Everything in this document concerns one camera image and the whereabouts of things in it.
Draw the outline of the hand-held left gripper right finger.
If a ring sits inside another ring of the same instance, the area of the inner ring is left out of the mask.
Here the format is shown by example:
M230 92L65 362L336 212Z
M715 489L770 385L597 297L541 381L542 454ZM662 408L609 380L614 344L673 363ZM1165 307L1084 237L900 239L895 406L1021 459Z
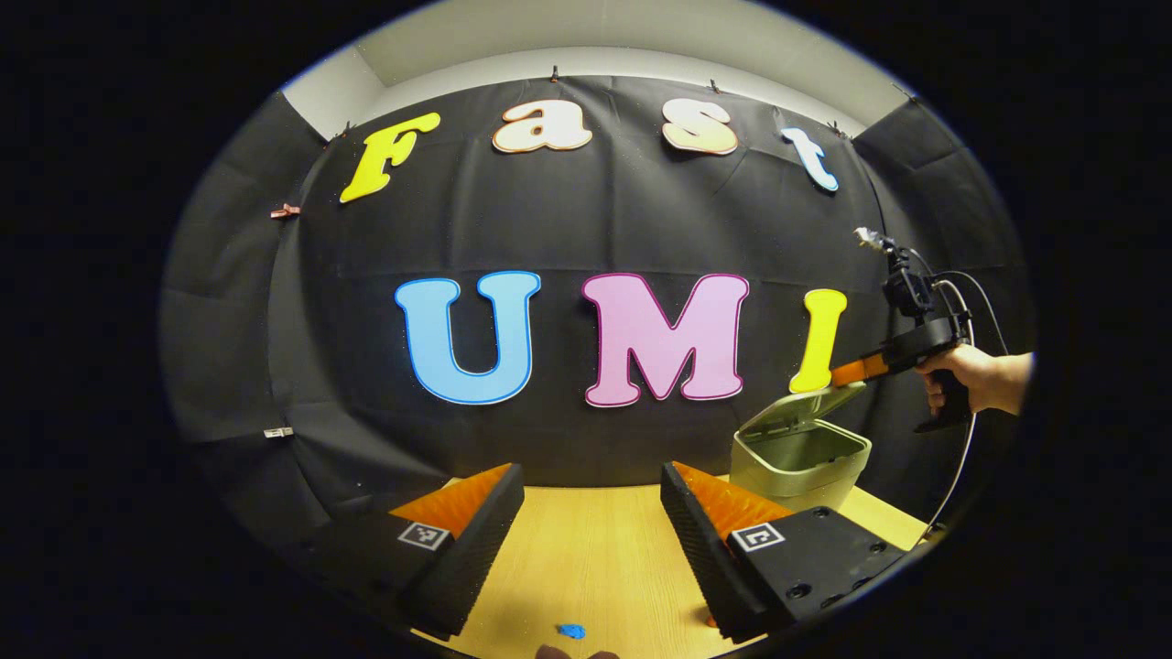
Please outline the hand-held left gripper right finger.
M830 507L791 512L677 460L662 464L660 501L709 616L732 643L834 609L906 553Z

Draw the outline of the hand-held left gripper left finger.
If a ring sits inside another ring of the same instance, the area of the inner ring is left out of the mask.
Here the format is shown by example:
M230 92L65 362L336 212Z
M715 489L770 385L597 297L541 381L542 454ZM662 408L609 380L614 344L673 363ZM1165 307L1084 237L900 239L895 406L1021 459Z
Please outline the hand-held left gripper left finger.
M298 570L388 627L461 634L524 501L504 463L390 510L352 514L298 541Z

